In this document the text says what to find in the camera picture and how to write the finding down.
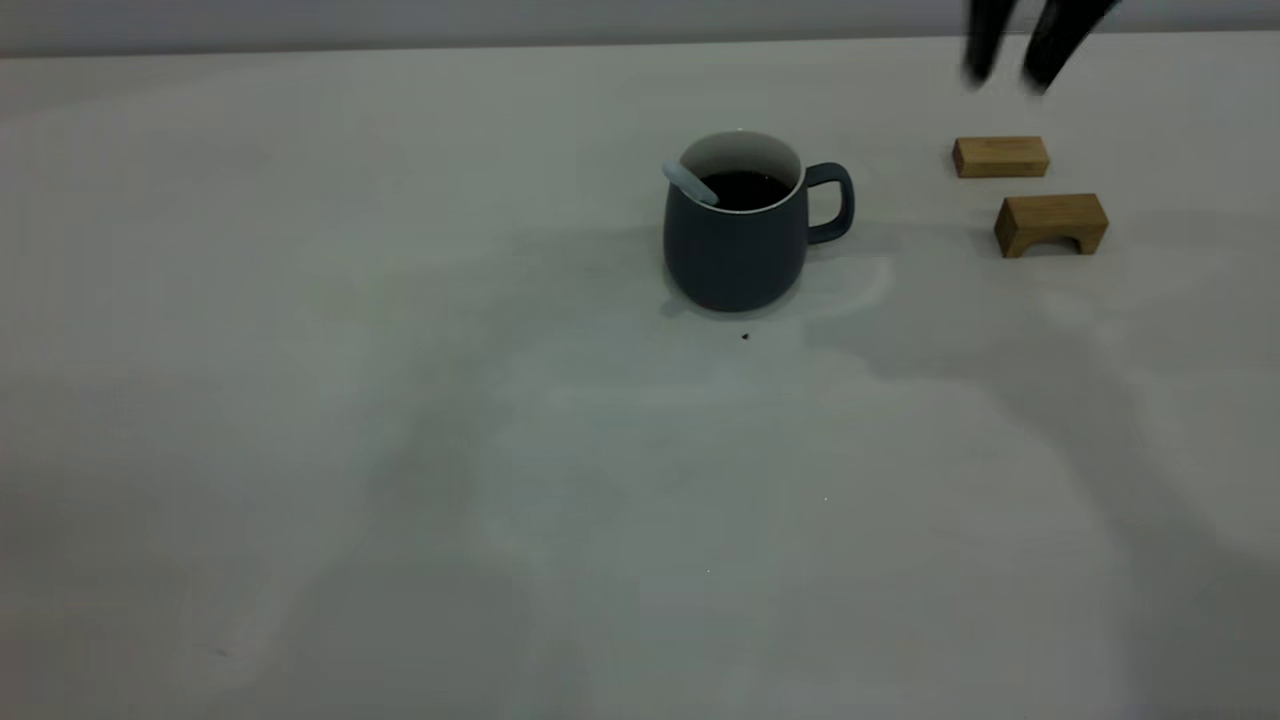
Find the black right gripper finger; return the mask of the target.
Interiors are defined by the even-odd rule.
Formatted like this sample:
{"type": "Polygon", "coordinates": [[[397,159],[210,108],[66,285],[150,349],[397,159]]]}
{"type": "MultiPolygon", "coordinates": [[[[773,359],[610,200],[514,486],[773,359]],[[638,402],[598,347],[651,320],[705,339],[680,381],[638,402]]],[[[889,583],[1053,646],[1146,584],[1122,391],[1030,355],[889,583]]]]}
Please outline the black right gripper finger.
{"type": "Polygon", "coordinates": [[[1044,94],[1116,0],[1046,1],[1025,53],[1025,82],[1044,94]]]}
{"type": "Polygon", "coordinates": [[[1014,0],[966,1],[963,73],[970,86],[989,78],[1015,6],[1014,0]]]}

